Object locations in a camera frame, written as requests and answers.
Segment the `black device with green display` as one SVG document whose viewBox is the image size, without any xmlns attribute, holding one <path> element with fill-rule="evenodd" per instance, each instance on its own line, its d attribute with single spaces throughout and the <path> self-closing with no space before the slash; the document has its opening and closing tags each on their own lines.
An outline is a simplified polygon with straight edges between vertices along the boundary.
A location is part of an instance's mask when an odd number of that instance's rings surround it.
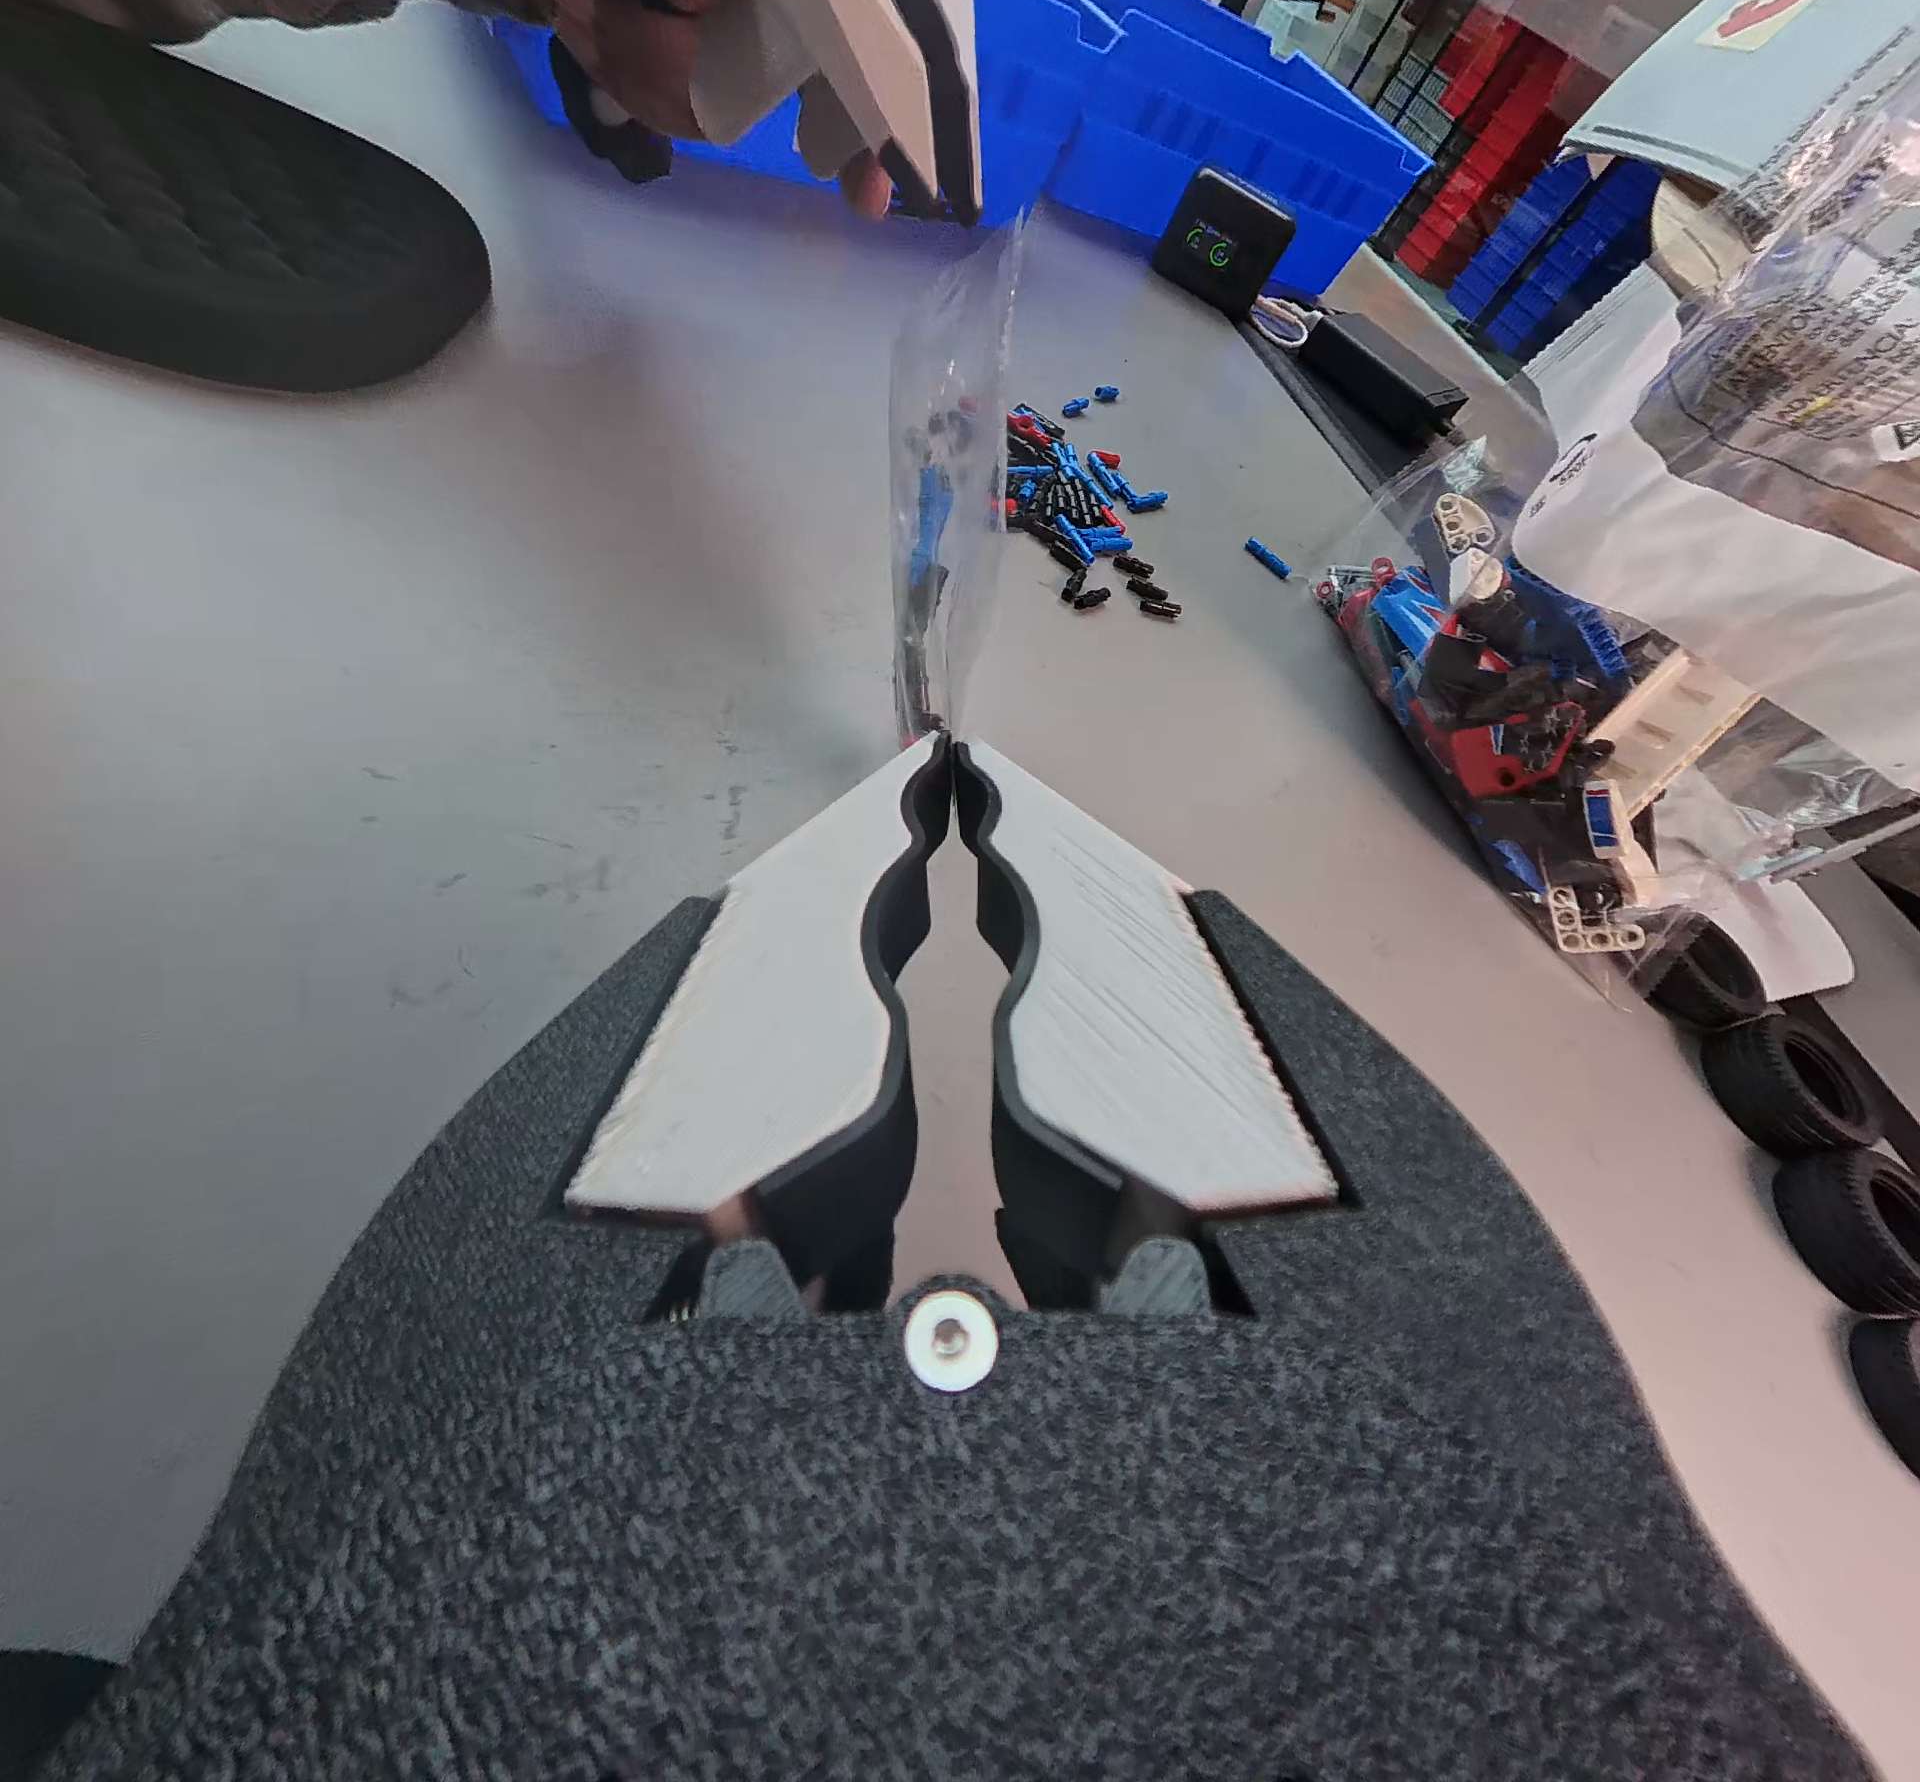
<svg viewBox="0 0 1920 1782">
<path fill-rule="evenodd" d="M 1151 273 L 1240 323 L 1266 293 L 1296 230 L 1296 213 L 1276 198 L 1203 164 L 1151 251 Z"/>
</svg>

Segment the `stack of blue storage bins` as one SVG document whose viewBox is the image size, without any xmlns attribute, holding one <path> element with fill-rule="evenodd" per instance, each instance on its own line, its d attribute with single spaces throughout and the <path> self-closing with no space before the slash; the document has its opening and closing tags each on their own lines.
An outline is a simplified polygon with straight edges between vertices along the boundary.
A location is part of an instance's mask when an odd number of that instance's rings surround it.
<svg viewBox="0 0 1920 1782">
<path fill-rule="evenodd" d="M 1544 167 L 1448 291 L 1455 329 L 1481 351 L 1529 362 L 1645 262 L 1664 180 L 1633 158 L 1568 155 Z"/>
</svg>

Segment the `clear bag of toy bricks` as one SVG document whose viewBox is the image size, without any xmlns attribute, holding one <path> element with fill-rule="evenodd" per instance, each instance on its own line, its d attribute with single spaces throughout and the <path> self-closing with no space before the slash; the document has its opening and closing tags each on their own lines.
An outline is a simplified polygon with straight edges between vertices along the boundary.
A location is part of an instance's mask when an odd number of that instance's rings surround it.
<svg viewBox="0 0 1920 1782">
<path fill-rule="evenodd" d="M 1525 566 L 1521 510 L 1487 437 L 1441 439 L 1313 593 L 1492 887 L 1598 991 L 1643 997 L 1674 918 L 1704 912 L 1657 809 L 1756 693 Z"/>
</svg>

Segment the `pile of small toy pins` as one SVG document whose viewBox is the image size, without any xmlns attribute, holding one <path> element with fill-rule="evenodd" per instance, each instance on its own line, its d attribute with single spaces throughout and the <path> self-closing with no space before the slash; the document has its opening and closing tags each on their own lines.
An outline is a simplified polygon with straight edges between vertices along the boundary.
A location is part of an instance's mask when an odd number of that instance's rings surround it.
<svg viewBox="0 0 1920 1782">
<path fill-rule="evenodd" d="M 1167 489 L 1134 487 L 1118 451 L 1081 449 L 1064 422 L 1029 403 L 1007 408 L 1000 512 L 1061 567 L 1059 600 L 1069 613 L 1090 618 L 1121 600 L 1154 621 L 1186 614 L 1138 537 L 1140 522 L 1170 500 Z"/>
</svg>

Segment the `stack of red storage bins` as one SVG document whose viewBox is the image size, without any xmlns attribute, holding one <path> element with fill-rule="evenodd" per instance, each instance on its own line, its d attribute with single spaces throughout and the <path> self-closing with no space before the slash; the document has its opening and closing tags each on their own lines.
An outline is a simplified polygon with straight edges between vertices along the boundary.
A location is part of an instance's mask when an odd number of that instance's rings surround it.
<svg viewBox="0 0 1920 1782">
<path fill-rule="evenodd" d="M 1607 79 L 1490 5 L 1469 12 L 1436 72 L 1448 79 L 1438 107 L 1449 131 L 1395 261 L 1452 288 Z"/>
</svg>

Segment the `black chair cushion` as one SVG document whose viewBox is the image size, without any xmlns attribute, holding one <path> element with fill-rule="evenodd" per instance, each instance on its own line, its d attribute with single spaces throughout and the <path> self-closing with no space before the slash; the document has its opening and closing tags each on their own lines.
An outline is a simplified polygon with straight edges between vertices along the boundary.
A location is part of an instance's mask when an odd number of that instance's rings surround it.
<svg viewBox="0 0 1920 1782">
<path fill-rule="evenodd" d="M 323 395 L 425 367 L 488 308 L 429 175 L 149 41 L 2 7 L 2 314 L 215 385 Z"/>
</svg>

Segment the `large clear printed plastic bag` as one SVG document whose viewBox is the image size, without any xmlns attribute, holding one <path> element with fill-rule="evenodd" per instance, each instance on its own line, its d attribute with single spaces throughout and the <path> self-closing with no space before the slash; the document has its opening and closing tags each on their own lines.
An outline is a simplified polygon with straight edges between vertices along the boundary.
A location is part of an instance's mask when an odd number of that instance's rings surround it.
<svg viewBox="0 0 1920 1782">
<path fill-rule="evenodd" d="M 1915 27 L 1532 371 L 1519 562 L 1754 693 L 1704 772 L 1776 859 L 1915 825 Z"/>
</svg>

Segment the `black power adapter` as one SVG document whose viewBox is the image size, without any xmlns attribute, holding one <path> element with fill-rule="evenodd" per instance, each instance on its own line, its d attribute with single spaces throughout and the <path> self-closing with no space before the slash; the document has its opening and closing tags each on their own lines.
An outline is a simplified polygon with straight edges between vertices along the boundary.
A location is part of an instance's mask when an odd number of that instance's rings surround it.
<svg viewBox="0 0 1920 1782">
<path fill-rule="evenodd" d="M 1366 314 L 1307 314 L 1294 354 L 1307 378 L 1400 444 L 1449 432 L 1469 404 L 1465 389 Z"/>
</svg>

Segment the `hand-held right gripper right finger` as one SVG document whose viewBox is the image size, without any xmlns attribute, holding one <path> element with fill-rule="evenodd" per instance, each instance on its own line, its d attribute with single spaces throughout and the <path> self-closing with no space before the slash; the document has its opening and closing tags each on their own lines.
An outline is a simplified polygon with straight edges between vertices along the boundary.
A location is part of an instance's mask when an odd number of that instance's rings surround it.
<svg viewBox="0 0 1920 1782">
<path fill-rule="evenodd" d="M 1188 1235 L 1320 1208 L 1338 1179 L 1194 909 L 1146 849 L 970 739 L 954 798 L 975 919 L 1007 968 L 992 1161 L 1007 1223 L 1116 1250 L 1126 1217 Z"/>
</svg>

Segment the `small clear plastic bag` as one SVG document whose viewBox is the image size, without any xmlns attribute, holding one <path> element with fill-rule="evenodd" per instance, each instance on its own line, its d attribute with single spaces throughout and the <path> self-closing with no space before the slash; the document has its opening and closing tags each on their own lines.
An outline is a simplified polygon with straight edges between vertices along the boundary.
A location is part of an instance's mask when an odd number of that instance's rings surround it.
<svg viewBox="0 0 1920 1782">
<path fill-rule="evenodd" d="M 965 728 L 1010 541 L 1007 372 L 1029 213 L 921 296 L 890 354 L 892 704 L 899 745 Z"/>
</svg>

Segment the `grey desk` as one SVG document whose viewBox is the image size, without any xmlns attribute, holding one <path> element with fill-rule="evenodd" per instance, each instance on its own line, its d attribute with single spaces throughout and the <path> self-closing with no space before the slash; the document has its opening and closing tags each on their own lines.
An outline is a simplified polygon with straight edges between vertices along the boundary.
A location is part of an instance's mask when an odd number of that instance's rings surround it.
<svg viewBox="0 0 1920 1782">
<path fill-rule="evenodd" d="M 482 227 L 494 304 L 293 401 L 5 331 L 5 1647 L 121 1658 L 302 1321 L 466 1097 L 895 745 L 890 349 L 970 237 L 708 163 L 630 189 L 494 41 L 216 33 Z M 1655 1012 L 1484 882 L 1297 577 L 1368 494 L 1090 223 L 1029 226 L 1014 401 L 1123 389 L 1183 600 L 1007 555 L 968 721 L 1226 892 L 1469 1116 L 1587 1278 L 1714 1541 L 1915 1776 L 1915 1478 L 1770 1167 Z"/>
</svg>

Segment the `black toy tire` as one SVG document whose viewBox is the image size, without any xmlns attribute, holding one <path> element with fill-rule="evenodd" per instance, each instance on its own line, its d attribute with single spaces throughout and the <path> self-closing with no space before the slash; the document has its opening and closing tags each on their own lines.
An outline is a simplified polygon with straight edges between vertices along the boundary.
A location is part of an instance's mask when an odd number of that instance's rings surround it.
<svg viewBox="0 0 1920 1782">
<path fill-rule="evenodd" d="M 1643 997 L 1671 1025 L 1696 1035 L 1752 1025 L 1774 1011 L 1752 960 L 1704 912 L 1674 918 Z"/>
<path fill-rule="evenodd" d="M 1802 1016 L 1706 1031 L 1699 1067 L 1714 1104 L 1781 1165 L 1886 1139 L 1865 1073 Z"/>
<path fill-rule="evenodd" d="M 1855 1319 L 1848 1361 L 1861 1406 L 1887 1448 L 1918 1477 L 1918 1321 Z"/>
<path fill-rule="evenodd" d="M 1918 1181 L 1869 1149 L 1781 1165 L 1770 1202 L 1825 1291 L 1860 1315 L 1918 1319 Z"/>
</svg>

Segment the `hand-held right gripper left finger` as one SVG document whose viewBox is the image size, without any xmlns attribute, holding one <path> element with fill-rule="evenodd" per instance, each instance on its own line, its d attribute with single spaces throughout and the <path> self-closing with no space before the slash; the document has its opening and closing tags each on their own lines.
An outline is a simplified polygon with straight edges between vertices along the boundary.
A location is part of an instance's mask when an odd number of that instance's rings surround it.
<svg viewBox="0 0 1920 1782">
<path fill-rule="evenodd" d="M 950 810 L 950 742 L 926 736 L 725 885 L 563 1186 L 568 1213 L 735 1217 L 780 1250 L 892 1233 L 919 1153 L 898 984 Z"/>
</svg>

